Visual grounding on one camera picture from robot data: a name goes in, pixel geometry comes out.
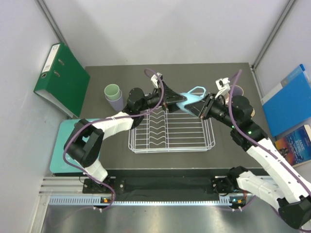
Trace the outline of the blue mug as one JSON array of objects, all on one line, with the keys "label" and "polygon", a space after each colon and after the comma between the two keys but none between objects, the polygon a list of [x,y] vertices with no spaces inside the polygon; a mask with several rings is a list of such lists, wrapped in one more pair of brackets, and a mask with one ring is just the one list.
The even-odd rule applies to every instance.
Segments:
[{"label": "blue mug", "polygon": [[[202,89],[202,90],[203,90],[203,93],[202,93],[201,95],[195,95],[195,94],[193,94],[192,92],[193,92],[195,89],[198,89],[198,88],[199,88],[199,89]],[[181,111],[183,111],[184,113],[188,113],[188,114],[190,114],[190,115],[196,117],[196,115],[193,114],[192,112],[190,112],[189,110],[187,110],[187,109],[185,108],[185,106],[188,105],[188,104],[192,104],[192,103],[195,103],[195,102],[198,102],[198,101],[202,100],[202,99],[205,97],[206,92],[207,92],[207,91],[206,91],[206,89],[205,89],[204,87],[202,87],[202,86],[196,86],[196,87],[194,87],[193,89],[191,89],[190,91],[188,91],[188,92],[186,92],[186,93],[180,93],[180,95],[183,96],[183,97],[185,97],[186,100],[184,100],[184,101],[182,101],[182,102],[178,102],[176,105],[177,105],[177,107],[178,107]]]}]

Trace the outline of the white wire dish rack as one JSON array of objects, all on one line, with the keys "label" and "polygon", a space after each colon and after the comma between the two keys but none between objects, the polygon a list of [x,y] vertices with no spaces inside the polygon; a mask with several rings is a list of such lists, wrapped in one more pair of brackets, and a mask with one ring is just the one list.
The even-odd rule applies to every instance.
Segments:
[{"label": "white wire dish rack", "polygon": [[215,146],[212,122],[178,110],[157,108],[129,132],[128,148],[134,153],[207,151]]}]

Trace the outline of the pink mug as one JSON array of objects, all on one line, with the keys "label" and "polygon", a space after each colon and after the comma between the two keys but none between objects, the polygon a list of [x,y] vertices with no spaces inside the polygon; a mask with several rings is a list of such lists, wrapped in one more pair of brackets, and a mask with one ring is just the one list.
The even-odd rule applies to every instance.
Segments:
[{"label": "pink mug", "polygon": [[[229,95],[230,95],[230,91],[232,90],[232,85],[230,86],[230,89],[229,91],[225,94],[225,103],[228,104],[229,102]],[[234,87],[234,90],[233,90],[233,94],[232,96],[243,96],[244,95],[244,90],[239,86],[239,85],[236,85]]]}]

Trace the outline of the purple cup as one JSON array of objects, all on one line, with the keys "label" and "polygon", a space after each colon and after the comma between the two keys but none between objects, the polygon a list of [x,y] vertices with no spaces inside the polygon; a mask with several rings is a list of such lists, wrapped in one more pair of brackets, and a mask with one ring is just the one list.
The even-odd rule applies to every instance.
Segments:
[{"label": "purple cup", "polygon": [[120,97],[117,100],[110,100],[108,97],[105,98],[115,111],[120,112],[124,108],[122,91],[120,91]]}]

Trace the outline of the cream mug black handle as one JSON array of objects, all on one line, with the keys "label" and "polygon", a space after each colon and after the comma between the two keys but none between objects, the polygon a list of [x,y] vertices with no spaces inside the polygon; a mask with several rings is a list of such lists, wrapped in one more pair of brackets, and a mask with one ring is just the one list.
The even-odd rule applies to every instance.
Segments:
[{"label": "cream mug black handle", "polygon": [[253,110],[252,110],[252,113],[251,113],[251,118],[254,117],[255,113],[256,113],[256,112],[255,112],[255,109],[253,109]]}]

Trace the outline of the green cup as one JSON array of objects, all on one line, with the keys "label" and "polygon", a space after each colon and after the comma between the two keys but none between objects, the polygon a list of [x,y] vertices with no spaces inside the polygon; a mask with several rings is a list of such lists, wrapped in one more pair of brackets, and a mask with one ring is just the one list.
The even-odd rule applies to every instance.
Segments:
[{"label": "green cup", "polygon": [[121,91],[118,85],[109,84],[105,87],[104,94],[109,100],[115,101],[121,96]]}]

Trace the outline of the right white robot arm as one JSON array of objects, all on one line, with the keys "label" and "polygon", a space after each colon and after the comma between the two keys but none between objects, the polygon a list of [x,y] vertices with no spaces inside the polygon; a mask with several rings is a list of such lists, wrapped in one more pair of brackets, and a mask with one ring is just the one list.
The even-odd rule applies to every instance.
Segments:
[{"label": "right white robot arm", "polygon": [[232,192],[251,192],[272,206],[293,229],[301,229],[311,220],[311,184],[278,152],[265,131],[251,114],[253,107],[244,96],[234,96],[228,105],[214,94],[187,103],[185,111],[205,120],[214,118],[231,128],[230,135],[274,180],[271,184],[239,166],[228,173],[227,187]]}]

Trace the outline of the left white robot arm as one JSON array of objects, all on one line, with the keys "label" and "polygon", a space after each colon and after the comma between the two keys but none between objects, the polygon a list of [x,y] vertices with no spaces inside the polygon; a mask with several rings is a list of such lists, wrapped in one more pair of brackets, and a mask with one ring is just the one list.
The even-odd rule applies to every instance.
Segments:
[{"label": "left white robot arm", "polygon": [[138,87],[133,88],[129,92],[125,107],[119,113],[104,121],[89,122],[81,119],[75,125],[64,145],[64,152],[94,180],[93,186],[99,192],[106,192],[110,188],[108,172],[98,159],[102,141],[119,132],[136,128],[144,119],[143,111],[161,106],[174,112],[179,109],[177,104],[187,99],[165,83],[162,84],[162,87],[158,84],[158,88],[148,95]]}]

